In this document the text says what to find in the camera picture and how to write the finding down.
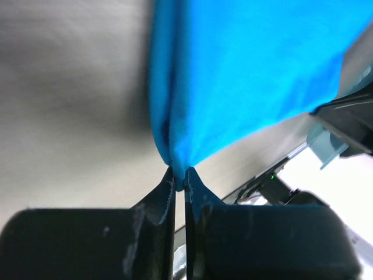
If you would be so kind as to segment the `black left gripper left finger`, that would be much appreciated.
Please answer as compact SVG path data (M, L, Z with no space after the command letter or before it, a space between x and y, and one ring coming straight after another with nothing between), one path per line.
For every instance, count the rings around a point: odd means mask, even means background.
M1 232L2 279L171 279L175 181L131 208L44 208L14 214Z

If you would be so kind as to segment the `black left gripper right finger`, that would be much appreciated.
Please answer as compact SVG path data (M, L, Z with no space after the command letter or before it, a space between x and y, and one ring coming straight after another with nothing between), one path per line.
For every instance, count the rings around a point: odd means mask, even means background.
M342 220L319 200L229 205L194 168L184 186L188 279L359 279Z

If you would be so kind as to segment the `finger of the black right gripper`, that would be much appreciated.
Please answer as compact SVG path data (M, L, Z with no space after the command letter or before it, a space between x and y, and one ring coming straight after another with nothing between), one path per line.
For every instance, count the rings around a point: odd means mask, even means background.
M343 142L372 155L372 87L325 103L311 115Z

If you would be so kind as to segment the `blue t-shirt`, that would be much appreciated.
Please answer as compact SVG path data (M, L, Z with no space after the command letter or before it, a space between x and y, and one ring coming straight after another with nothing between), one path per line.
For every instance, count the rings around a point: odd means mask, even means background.
M215 152L333 100L371 20L371 1L156 1L150 122L175 188Z

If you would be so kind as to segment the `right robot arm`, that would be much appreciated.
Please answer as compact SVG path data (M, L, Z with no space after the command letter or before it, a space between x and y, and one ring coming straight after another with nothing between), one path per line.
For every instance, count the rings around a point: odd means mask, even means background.
M345 97L319 106L311 113L316 127L307 135L306 143L326 167L333 159L360 154L372 155L372 85ZM278 172L291 157L285 157L263 174L251 178L239 189L235 204L263 197L270 205L317 204L324 202L299 189L292 190L278 177Z

